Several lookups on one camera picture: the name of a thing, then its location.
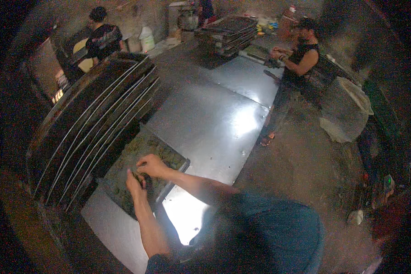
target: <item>plastic bag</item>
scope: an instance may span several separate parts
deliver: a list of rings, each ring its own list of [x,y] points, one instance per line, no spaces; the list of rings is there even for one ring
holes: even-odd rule
[[[360,87],[337,77],[323,96],[320,126],[336,142],[352,142],[373,115],[370,99]]]

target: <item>hair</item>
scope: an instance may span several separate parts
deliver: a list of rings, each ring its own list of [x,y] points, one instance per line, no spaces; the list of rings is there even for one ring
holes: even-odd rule
[[[314,33],[318,33],[317,23],[312,18],[308,18],[308,17],[302,18],[300,20],[300,22],[298,23],[298,28],[299,29],[307,29],[307,30],[312,29],[314,31]]]
[[[90,19],[92,19],[96,23],[101,23],[106,15],[106,9],[102,6],[99,6],[92,10],[92,12],[90,13]]]

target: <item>black tray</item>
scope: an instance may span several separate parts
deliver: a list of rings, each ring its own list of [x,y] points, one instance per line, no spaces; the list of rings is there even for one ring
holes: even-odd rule
[[[140,132],[125,146],[122,154],[106,173],[105,177],[97,179],[97,182],[103,185],[107,195],[134,219],[136,219],[134,206],[131,195],[125,185],[126,171],[128,168],[135,171],[135,164],[139,159],[151,153],[159,155],[168,167],[181,172],[185,172],[190,165],[189,159],[183,157],[164,140],[142,125]],[[157,205],[169,194],[174,184],[150,177],[146,181],[148,186],[150,186],[148,189],[149,205],[155,211]]]
[[[237,22],[242,19],[246,22],[246,24],[237,25]],[[235,24],[233,28],[225,28],[226,24],[231,22],[230,24]],[[213,39],[217,42],[224,42],[228,43],[234,41],[235,39],[246,35],[252,31],[256,31],[257,28],[257,21],[245,18],[245,17],[228,17],[222,19],[222,21],[218,20],[213,22],[206,27],[200,28],[195,30],[195,34],[202,38]]]

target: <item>black t-shirt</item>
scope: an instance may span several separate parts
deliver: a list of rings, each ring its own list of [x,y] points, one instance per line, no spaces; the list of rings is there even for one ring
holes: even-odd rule
[[[303,59],[304,55],[309,52],[310,50],[316,50],[319,54],[319,47],[318,44],[300,44],[297,47],[297,50],[292,53],[292,55],[289,57],[289,60],[295,64],[299,64],[301,60]],[[283,73],[283,81],[290,81],[294,84],[299,84],[299,85],[304,85],[306,84],[305,78],[297,73],[289,70],[288,68],[285,67],[285,71]]]
[[[102,25],[94,30],[87,40],[85,47],[88,50],[87,56],[97,57],[103,60],[115,51],[121,50],[119,41],[122,40],[122,33],[118,26]]]

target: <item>hand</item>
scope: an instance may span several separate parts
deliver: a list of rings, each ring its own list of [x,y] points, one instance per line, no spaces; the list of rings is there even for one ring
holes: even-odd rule
[[[283,58],[286,57],[286,54],[273,50],[271,51],[271,57],[277,60],[283,60]]]
[[[164,178],[170,170],[158,156],[153,154],[142,157],[137,163],[137,172],[146,173],[151,177]]]
[[[142,182],[143,187],[140,182],[132,174],[131,169],[126,171],[126,188],[129,190],[132,196],[132,200],[136,199],[148,199],[146,191],[146,181],[142,176],[138,176],[138,179]]]

